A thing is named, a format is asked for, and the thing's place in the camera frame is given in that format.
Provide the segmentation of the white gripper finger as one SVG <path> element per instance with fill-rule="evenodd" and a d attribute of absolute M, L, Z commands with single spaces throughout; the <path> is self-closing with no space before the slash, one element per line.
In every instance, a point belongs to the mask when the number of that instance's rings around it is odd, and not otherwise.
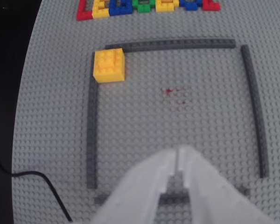
<path fill-rule="evenodd" d="M 93 224 L 152 224 L 175 173 L 177 152 L 161 150 L 130 168 L 92 219 Z"/>
<path fill-rule="evenodd" d="M 190 146 L 178 150 L 178 170 L 189 191 L 195 224 L 272 224 L 202 154 Z"/>

